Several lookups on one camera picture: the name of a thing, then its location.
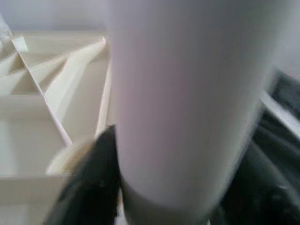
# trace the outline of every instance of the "black object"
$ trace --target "black object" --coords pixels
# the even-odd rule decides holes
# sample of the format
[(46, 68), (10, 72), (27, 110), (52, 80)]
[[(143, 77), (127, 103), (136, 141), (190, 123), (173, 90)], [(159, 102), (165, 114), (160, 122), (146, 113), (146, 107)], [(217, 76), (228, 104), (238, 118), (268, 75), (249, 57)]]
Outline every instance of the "black object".
[(110, 127), (79, 163), (45, 224), (112, 225), (119, 188), (115, 128)]

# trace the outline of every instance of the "plastic organizer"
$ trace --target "plastic organizer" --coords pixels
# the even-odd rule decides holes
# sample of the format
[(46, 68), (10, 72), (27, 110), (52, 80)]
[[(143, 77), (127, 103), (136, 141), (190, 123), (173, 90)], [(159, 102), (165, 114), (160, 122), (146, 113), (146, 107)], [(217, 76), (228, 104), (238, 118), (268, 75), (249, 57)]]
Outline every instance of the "plastic organizer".
[(113, 124), (107, 40), (96, 32), (19, 32), (0, 40), (0, 223), (41, 224), (68, 174), (64, 149)]

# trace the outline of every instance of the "white pipe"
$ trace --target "white pipe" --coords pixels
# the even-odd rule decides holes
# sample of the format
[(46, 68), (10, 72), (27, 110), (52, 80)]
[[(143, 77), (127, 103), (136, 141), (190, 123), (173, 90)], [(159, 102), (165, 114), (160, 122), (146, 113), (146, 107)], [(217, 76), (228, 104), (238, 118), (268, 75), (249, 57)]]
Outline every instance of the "white pipe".
[(255, 120), (288, 4), (107, 1), (130, 222), (193, 224), (217, 204)]

